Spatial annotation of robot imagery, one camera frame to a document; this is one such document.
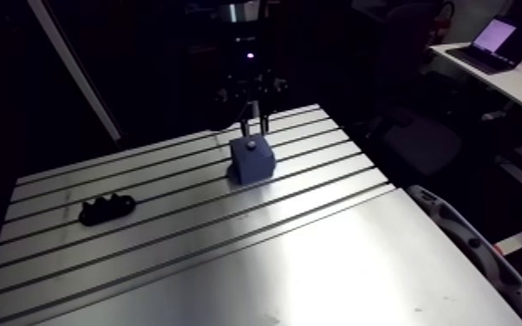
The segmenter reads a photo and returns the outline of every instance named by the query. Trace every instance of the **chair backrest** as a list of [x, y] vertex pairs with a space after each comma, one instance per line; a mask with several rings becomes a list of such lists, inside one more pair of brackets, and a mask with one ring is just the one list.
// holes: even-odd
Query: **chair backrest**
[[396, 95], [416, 79], [436, 12], [434, 3], [406, 3], [388, 13], [375, 65], [379, 96]]

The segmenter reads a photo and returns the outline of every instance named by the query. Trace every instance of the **white pole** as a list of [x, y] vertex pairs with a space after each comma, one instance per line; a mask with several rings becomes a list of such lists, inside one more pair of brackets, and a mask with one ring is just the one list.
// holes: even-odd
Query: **white pole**
[[85, 95], [89, 105], [95, 111], [95, 114], [97, 114], [97, 117], [103, 126], [107, 129], [111, 138], [115, 143], [117, 143], [117, 141], [121, 139], [121, 133], [118, 127], [109, 116], [108, 111], [103, 107], [103, 104], [97, 97], [93, 88], [91, 88], [89, 81], [73, 57], [73, 54], [69, 50], [65, 40], [62, 39], [61, 33], [59, 33], [55, 22], [42, 1], [43, 0], [29, 0], [30, 8], [34, 11], [36, 19], [38, 19], [38, 22], [42, 25], [42, 29], [44, 29], [50, 42], [55, 47], [56, 52], [61, 57], [62, 62], [65, 64], [67, 70], [77, 83], [77, 86], [79, 86], [79, 89], [83, 92], [83, 95]]

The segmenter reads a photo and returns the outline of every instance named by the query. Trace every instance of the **metal plate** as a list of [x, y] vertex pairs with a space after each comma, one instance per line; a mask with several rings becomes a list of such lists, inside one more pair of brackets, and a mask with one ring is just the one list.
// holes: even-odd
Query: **metal plate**
[[[225, 177], [226, 144], [237, 129], [21, 179], [0, 235], [0, 324], [81, 308], [232, 243], [394, 189], [317, 107], [273, 117], [271, 131], [277, 168], [249, 186]], [[135, 211], [94, 227], [77, 223], [82, 201], [111, 192], [134, 196]]]
[[331, 213], [41, 325], [522, 325], [402, 190]]

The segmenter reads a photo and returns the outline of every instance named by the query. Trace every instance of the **office chair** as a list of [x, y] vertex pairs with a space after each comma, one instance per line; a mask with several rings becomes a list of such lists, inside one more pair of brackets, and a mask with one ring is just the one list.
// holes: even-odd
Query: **office chair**
[[436, 10], [432, 3], [407, 3], [388, 13], [372, 72], [370, 104], [377, 116], [367, 123], [365, 134], [367, 143], [383, 152], [391, 166], [397, 167], [400, 160], [418, 177], [436, 174], [461, 149], [461, 139], [454, 132], [405, 105], [420, 76], [423, 49]]

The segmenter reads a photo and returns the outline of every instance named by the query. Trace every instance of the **blue block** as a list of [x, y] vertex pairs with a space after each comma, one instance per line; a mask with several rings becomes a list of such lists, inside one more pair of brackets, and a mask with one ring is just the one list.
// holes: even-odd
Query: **blue block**
[[240, 185], [270, 178], [275, 169], [275, 155], [261, 134], [231, 140], [232, 177]]

